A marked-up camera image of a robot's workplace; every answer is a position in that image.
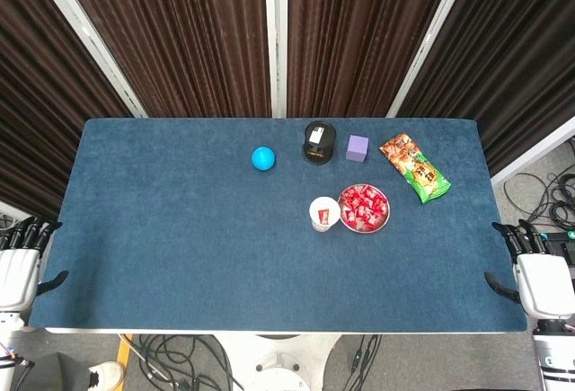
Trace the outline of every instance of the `purple cube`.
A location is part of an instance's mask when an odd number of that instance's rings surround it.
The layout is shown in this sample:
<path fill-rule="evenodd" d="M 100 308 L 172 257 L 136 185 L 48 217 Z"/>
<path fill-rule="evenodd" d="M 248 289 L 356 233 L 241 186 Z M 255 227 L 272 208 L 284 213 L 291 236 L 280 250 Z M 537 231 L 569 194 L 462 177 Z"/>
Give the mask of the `purple cube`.
<path fill-rule="evenodd" d="M 345 158 L 354 162 L 363 162 L 366 159 L 368 138 L 349 135 L 348 152 Z"/>

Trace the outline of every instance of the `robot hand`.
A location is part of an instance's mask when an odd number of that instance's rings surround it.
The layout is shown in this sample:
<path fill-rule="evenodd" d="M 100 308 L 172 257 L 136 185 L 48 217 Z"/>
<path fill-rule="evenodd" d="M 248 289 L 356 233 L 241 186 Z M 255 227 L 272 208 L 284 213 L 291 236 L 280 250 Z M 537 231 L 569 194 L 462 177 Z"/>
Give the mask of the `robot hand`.
<path fill-rule="evenodd" d="M 61 223 L 26 218 L 15 227 L 0 231 L 0 313 L 22 312 L 37 295 L 60 286 L 68 271 L 38 284 L 40 260 L 52 233 Z"/>
<path fill-rule="evenodd" d="M 518 290 L 501 286 L 497 278 L 486 271 L 484 276 L 490 287 L 521 304 L 526 313 L 536 319 L 569 319 L 575 314 L 575 294 L 567 263 L 552 254 L 535 227 L 522 219 L 519 227 L 495 222 L 491 225 L 505 238 Z"/>

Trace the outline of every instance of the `white metal frame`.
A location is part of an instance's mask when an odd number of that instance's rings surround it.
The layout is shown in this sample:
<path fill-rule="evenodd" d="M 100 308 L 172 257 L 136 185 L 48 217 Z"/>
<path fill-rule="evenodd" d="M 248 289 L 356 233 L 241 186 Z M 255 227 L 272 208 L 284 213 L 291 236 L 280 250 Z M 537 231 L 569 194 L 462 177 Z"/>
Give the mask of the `white metal frame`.
<path fill-rule="evenodd" d="M 533 163 L 539 157 L 546 155 L 572 136 L 575 136 L 575 117 L 571 117 L 546 138 L 539 141 L 537 144 L 529 148 L 523 155 L 493 175 L 491 177 L 491 185 L 495 186 L 498 182 L 506 181 L 508 178 L 513 176 L 513 174 L 517 173 L 528 164 Z"/>
<path fill-rule="evenodd" d="M 46 327 L 46 331 L 53 334 L 216 334 L 216 333 L 239 333 L 239 334 L 256 334 L 256 335 L 294 335 L 294 334 L 341 334 L 341 335 L 362 335 L 366 332 L 350 332 L 350 331 L 226 331 L 226 330 L 189 330 L 189 329 L 162 329 L 162 328 L 62 328 L 62 327 Z M 439 331 L 439 332 L 389 332 L 389 333 L 372 333 L 382 335 L 438 335 L 438 334 L 510 334 L 510 333 L 523 333 L 523 331 Z"/>
<path fill-rule="evenodd" d="M 421 43 L 420 48 L 418 49 L 417 54 L 415 55 L 415 58 L 413 59 L 413 62 L 411 63 L 411 66 L 407 71 L 405 78 L 403 79 L 402 86 L 397 92 L 397 95 L 395 96 L 394 101 L 392 102 L 392 106 L 389 108 L 386 117 L 397 116 L 397 113 L 402 107 L 407 93 L 410 91 L 411 86 L 413 85 L 413 81 L 415 81 L 415 78 L 420 72 L 423 63 L 429 54 L 429 50 L 433 46 L 436 37 L 439 35 L 439 31 L 441 30 L 441 27 L 443 26 L 443 23 L 445 22 L 447 15 L 449 14 L 449 11 L 451 11 L 451 8 L 455 2 L 456 0 L 441 0 L 439 3 L 438 9 L 433 15 L 428 30 L 425 33 L 425 39 Z"/>
<path fill-rule="evenodd" d="M 288 0 L 266 0 L 266 14 L 271 116 L 284 118 L 288 113 Z"/>
<path fill-rule="evenodd" d="M 78 0 L 53 0 L 134 117 L 147 117 L 128 80 Z"/>
<path fill-rule="evenodd" d="M 16 220 L 24 220 L 30 217 L 30 214 L 2 201 L 0 201 L 0 214 L 5 214 Z"/>

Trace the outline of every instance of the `brown curtain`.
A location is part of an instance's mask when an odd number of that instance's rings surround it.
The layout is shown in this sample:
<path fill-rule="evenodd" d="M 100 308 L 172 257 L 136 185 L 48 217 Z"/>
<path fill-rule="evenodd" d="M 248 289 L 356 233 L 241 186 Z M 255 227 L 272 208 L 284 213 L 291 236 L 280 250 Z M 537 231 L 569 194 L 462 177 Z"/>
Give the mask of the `brown curtain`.
<path fill-rule="evenodd" d="M 154 117 L 269 117 L 265 0 L 79 0 Z"/>
<path fill-rule="evenodd" d="M 440 0 L 289 0 L 287 115 L 385 116 Z"/>
<path fill-rule="evenodd" d="M 130 114 L 51 0 L 0 17 L 0 200 L 56 218 L 84 122 Z"/>
<path fill-rule="evenodd" d="M 575 0 L 456 0 L 402 117 L 478 121 L 492 174 L 575 115 Z"/>

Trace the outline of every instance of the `yellow tape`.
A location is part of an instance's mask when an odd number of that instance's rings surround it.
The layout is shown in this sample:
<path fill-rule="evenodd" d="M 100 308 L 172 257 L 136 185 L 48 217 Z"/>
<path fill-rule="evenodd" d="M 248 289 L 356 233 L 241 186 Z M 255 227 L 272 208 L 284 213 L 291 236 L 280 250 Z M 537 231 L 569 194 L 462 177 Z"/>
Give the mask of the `yellow tape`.
<path fill-rule="evenodd" d="M 132 334 L 124 334 L 128 339 L 132 340 Z M 123 340 L 119 340 L 119 347 L 118 347 L 118 357 L 116 357 L 116 361 L 119 362 L 122 366 L 124 366 L 124 380 L 126 379 L 126 371 L 128 368 L 128 358 L 129 358 L 129 346 L 124 343 Z M 122 381 L 118 387 L 114 391 L 122 391 L 124 388 L 124 381 Z"/>

